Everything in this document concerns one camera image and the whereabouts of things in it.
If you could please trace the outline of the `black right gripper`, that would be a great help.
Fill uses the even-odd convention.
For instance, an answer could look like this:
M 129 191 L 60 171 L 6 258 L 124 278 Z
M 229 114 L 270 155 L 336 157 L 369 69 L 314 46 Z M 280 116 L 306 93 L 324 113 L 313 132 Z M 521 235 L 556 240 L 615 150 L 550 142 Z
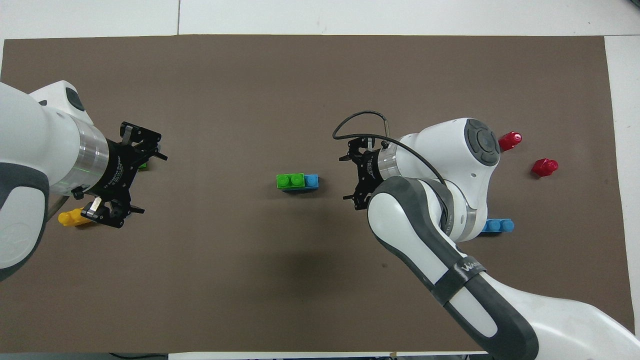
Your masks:
M 375 139 L 372 137 L 357 137 L 350 140 L 350 152 L 339 157 L 339 162 L 352 161 L 356 165 L 358 183 L 354 193 L 346 194 L 343 200 L 353 201 L 354 209 L 366 210 L 370 198 L 379 187 L 383 178 L 378 168 L 379 149 L 374 149 Z

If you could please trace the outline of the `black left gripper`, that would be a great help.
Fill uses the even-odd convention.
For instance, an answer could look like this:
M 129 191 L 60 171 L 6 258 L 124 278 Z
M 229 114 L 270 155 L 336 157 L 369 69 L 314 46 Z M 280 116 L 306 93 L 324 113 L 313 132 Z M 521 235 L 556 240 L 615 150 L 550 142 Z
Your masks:
M 162 135 L 156 131 L 123 121 L 119 127 L 120 142 L 106 141 L 109 158 L 96 184 L 83 191 L 94 196 L 93 202 L 82 208 L 82 218 L 113 228 L 122 228 L 131 214 L 146 210 L 131 204 L 130 188 L 140 166 L 151 158 L 167 161 L 159 143 Z

